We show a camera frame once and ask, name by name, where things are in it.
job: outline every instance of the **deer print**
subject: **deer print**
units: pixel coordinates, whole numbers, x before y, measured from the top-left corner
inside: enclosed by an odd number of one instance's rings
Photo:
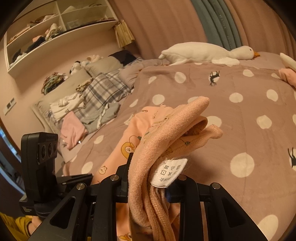
[[[289,153],[289,156],[290,156],[291,161],[292,161],[292,167],[296,166],[296,157],[294,156],[294,147],[292,147],[292,156],[290,154],[289,148],[288,148],[288,153]]]
[[[217,77],[220,77],[220,71],[216,71],[216,73],[214,74],[213,72],[211,72],[211,74],[210,74],[210,86],[214,86],[214,85],[217,85],[217,83],[216,82],[214,82],[214,80],[215,80],[215,78],[217,78]]]

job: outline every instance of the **goose plush toy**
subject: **goose plush toy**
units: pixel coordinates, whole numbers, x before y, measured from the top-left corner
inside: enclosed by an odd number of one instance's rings
[[[239,60],[250,60],[260,56],[251,47],[242,46],[228,51],[218,45],[188,42],[175,44],[161,52],[159,59],[167,59],[170,65],[185,63],[214,63],[238,65]]]

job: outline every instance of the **white clothing tag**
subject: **white clothing tag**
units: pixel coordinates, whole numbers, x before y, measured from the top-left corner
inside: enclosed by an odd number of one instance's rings
[[[157,188],[167,188],[181,174],[187,159],[165,160],[156,169],[151,185]]]

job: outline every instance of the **white shelf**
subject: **white shelf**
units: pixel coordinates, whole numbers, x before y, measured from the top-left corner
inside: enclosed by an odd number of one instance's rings
[[[66,32],[58,37],[55,37],[42,45],[38,46],[33,51],[29,52],[26,56],[24,56],[21,60],[15,63],[9,70],[8,73],[16,78],[18,75],[22,73],[26,68],[28,68],[32,63],[37,62],[40,59],[40,56],[44,56],[45,54],[54,51],[54,49],[63,46],[75,39],[81,38],[82,36],[90,35],[96,32],[103,32],[111,29],[116,23],[117,20],[103,22],[103,23],[95,23],[92,25],[88,25],[85,27],[81,27],[69,32]]]
[[[14,78],[25,71],[32,63],[37,62],[40,56],[44,56],[45,54],[54,51],[54,49],[74,41],[75,39],[81,38],[82,36],[107,31],[118,23],[118,18],[107,0],[57,0],[50,3],[48,3],[48,0],[33,0],[33,3],[34,1],[37,2],[32,4],[32,6],[38,7],[35,9],[30,8],[30,10],[25,9],[23,15],[9,27],[4,36],[4,53],[7,72]],[[63,11],[69,6],[73,6],[76,9],[63,13]],[[11,43],[7,44],[8,40],[20,32],[28,22],[34,21],[40,16],[49,14],[57,15],[33,26],[14,39]],[[87,23],[100,20],[101,18],[114,18],[115,20],[86,25]],[[75,20],[78,20],[80,26],[85,26],[71,30],[68,23]],[[62,26],[65,33],[42,43],[9,68],[9,64],[12,63],[12,57],[14,54],[19,49],[21,49],[21,52],[24,52],[28,46],[33,44],[32,39],[38,35],[44,35],[45,31],[49,29],[53,23]]]

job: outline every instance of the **wall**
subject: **wall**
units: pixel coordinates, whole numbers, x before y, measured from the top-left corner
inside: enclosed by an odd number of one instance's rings
[[[0,45],[0,118],[19,148],[24,134],[44,131],[30,106],[43,96],[41,88],[47,76],[53,72],[69,75],[72,64],[77,60],[83,61],[93,54],[107,57],[120,50],[114,30],[96,33],[70,42],[46,56],[41,56],[37,63],[32,63],[29,69],[14,80],[7,73],[5,66],[3,41]],[[13,97],[17,103],[4,116],[3,108]]]

